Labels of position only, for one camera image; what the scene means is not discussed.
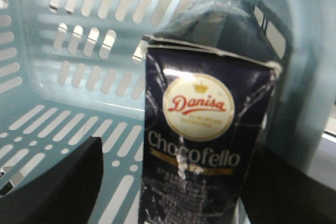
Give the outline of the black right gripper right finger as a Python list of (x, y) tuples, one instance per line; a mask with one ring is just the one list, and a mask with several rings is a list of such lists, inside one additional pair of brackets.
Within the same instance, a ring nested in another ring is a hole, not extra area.
[(335, 223), (335, 191), (257, 143), (241, 199), (250, 223)]

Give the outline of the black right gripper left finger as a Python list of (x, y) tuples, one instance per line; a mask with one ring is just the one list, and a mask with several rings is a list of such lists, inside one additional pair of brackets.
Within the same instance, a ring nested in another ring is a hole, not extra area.
[(103, 178), (100, 137), (1, 198), (1, 223), (88, 223)]

